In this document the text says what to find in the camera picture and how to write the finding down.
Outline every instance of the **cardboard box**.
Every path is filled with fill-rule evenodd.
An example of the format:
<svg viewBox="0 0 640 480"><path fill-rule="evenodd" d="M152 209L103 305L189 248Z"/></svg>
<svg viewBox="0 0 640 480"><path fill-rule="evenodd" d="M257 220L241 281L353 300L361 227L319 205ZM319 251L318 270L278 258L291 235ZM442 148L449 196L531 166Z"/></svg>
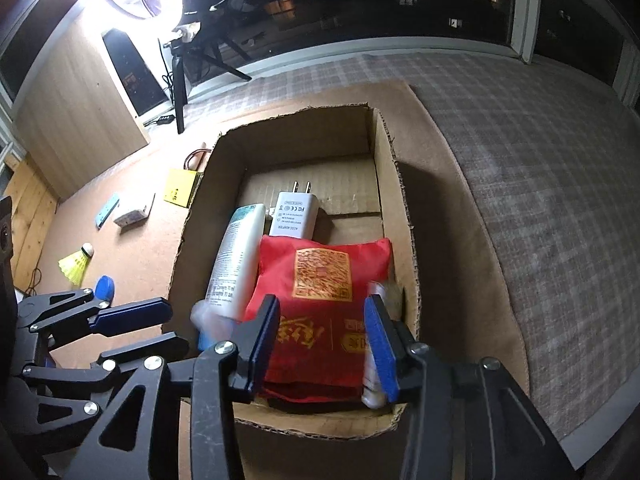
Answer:
<svg viewBox="0 0 640 480"><path fill-rule="evenodd" d="M394 272L406 295L405 321L418 318L415 248L390 137L378 111L366 105L308 108L246 124L216 143L184 224L169 291L175 330L196 348L189 314L204 297L211 269L236 208L264 202L297 180L312 183L321 211L314 240L360 243L388 237ZM403 407L373 412L287 413L256 402L236 404L236 419L272 431L307 436L363 438L393 428Z"/></svg>

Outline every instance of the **gray plaid mat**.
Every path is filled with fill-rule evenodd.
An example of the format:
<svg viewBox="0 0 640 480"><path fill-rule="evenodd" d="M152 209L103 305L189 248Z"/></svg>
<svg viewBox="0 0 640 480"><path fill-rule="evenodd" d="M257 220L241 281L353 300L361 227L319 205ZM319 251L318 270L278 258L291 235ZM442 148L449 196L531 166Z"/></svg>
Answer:
<svg viewBox="0 0 640 480"><path fill-rule="evenodd" d="M494 242L561 438L640 364L640 138L622 105L546 66L395 54L259 78L194 103L186 123L301 94L407 81L449 142Z"/></svg>

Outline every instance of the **yellow card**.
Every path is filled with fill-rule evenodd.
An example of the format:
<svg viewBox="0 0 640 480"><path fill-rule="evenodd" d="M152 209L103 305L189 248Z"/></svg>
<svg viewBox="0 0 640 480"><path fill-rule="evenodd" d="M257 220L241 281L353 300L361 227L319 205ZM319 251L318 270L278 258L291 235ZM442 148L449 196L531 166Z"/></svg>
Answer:
<svg viewBox="0 0 640 480"><path fill-rule="evenodd" d="M197 177L197 171L169 170L164 185L164 199L172 204L189 207Z"/></svg>

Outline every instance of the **checkered cloth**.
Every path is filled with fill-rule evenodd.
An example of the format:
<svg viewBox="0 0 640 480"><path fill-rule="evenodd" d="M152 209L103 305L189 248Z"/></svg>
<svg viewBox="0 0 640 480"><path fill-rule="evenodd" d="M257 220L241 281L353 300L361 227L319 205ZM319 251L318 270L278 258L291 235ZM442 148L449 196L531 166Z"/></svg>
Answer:
<svg viewBox="0 0 640 480"><path fill-rule="evenodd" d="M362 55L256 79L190 105L186 122L389 78L412 85L468 180L532 400L561 438L640 364L640 137L612 93L507 58Z"/></svg>

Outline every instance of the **white power adapter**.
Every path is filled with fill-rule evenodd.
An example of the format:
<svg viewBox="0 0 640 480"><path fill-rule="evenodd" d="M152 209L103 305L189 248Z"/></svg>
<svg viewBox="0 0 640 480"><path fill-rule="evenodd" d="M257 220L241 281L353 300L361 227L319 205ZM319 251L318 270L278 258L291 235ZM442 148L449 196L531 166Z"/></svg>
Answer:
<svg viewBox="0 0 640 480"><path fill-rule="evenodd" d="M306 183L304 193L298 193L298 183L294 182L293 191L279 193L269 236L311 240L318 216L318 199L310 191L310 182Z"/></svg>

